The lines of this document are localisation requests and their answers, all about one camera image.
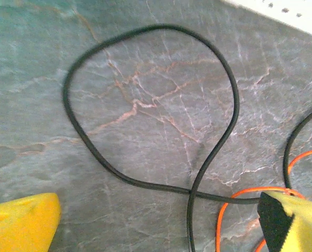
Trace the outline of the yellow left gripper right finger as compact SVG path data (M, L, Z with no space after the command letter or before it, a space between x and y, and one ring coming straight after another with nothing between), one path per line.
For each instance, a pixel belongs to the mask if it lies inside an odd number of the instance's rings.
M312 252L312 201L266 191L257 212L268 252Z

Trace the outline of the white perforated plastic basket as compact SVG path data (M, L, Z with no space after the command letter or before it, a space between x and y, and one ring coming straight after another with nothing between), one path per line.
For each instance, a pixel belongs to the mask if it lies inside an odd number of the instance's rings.
M312 0L222 0L312 35Z

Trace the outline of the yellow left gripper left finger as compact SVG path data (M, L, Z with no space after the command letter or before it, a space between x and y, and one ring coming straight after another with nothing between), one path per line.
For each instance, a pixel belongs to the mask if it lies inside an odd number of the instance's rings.
M0 203L0 252L48 252L60 216L56 193Z

